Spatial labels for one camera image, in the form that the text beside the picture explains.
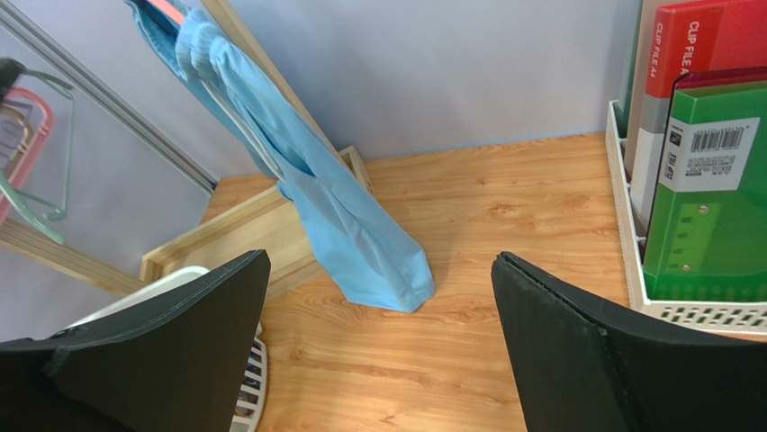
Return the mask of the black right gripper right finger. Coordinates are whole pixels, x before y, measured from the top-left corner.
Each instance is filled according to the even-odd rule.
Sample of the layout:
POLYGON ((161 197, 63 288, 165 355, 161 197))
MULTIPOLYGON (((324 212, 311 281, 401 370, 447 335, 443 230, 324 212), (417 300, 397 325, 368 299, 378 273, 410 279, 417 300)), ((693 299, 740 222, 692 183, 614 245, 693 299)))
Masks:
POLYGON ((763 342, 649 317, 510 252, 491 278, 528 430, 765 430, 763 342))

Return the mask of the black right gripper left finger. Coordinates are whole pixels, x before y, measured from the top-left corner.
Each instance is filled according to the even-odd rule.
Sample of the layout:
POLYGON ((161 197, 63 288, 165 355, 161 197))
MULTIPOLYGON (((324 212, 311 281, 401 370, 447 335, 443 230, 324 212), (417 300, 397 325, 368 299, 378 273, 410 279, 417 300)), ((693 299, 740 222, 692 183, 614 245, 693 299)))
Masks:
POLYGON ((153 284, 45 339, 1 345, 4 431, 250 431, 271 262, 246 252, 153 284))

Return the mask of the light blue shorts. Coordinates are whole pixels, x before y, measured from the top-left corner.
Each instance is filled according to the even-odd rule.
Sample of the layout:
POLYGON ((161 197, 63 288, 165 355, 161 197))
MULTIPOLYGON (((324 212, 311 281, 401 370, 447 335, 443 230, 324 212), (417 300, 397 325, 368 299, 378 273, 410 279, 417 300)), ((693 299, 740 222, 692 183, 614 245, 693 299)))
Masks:
POLYGON ((313 255, 349 302, 414 312, 436 292, 421 245, 331 153, 245 52, 208 15, 169 1, 170 22, 148 1, 131 1, 141 36, 185 88, 277 181, 302 221, 313 255))

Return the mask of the pink plastic hanger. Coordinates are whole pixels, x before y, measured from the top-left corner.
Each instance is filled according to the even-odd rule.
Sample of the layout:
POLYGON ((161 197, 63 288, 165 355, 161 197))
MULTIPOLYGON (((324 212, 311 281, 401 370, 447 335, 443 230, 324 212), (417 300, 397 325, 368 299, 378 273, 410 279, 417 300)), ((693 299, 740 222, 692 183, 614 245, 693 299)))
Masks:
POLYGON ((148 3, 177 25, 182 25, 185 15, 167 0, 148 0, 148 3))

